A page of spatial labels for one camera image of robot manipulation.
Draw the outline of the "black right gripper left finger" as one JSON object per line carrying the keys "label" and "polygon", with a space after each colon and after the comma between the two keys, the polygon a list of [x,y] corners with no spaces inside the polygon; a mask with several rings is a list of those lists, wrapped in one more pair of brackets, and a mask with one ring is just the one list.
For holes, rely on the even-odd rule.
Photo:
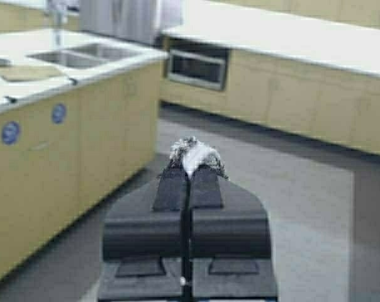
{"label": "black right gripper left finger", "polygon": [[119,198],[104,219],[98,301],[179,301],[186,173],[168,169]]}

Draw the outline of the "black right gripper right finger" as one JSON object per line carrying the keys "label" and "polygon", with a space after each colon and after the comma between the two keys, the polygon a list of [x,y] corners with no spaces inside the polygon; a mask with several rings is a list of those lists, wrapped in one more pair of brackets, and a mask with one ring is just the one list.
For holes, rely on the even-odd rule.
{"label": "black right gripper right finger", "polygon": [[191,179],[196,301],[277,301],[269,216],[250,191],[202,166]]}

